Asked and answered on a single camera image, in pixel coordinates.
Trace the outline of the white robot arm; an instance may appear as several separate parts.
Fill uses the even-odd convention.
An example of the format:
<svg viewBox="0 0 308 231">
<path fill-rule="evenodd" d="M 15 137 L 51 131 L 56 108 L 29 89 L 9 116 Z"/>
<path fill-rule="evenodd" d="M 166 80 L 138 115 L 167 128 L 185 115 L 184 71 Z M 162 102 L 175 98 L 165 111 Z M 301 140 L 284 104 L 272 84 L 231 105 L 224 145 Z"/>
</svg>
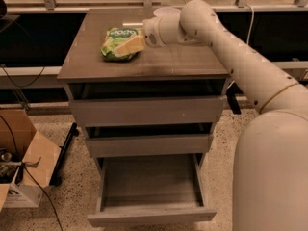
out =
<svg viewBox="0 0 308 231">
<path fill-rule="evenodd" d="M 308 89 L 220 22 L 202 0 L 142 23 L 152 47 L 210 47 L 258 116 L 237 142 L 233 231 L 308 231 Z"/>
</svg>

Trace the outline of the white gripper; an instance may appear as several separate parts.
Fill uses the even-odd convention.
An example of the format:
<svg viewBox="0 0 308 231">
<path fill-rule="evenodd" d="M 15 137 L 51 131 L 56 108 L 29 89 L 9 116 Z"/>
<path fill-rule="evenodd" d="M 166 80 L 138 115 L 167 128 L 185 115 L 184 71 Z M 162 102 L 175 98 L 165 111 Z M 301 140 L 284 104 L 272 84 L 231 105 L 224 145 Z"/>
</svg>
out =
<svg viewBox="0 0 308 231">
<path fill-rule="evenodd" d="M 151 47 L 188 43 L 187 33 L 180 25 L 180 14 L 156 16 L 143 22 L 143 34 L 130 37 L 117 46 L 114 54 L 122 57 L 144 49 L 145 42 Z"/>
</svg>

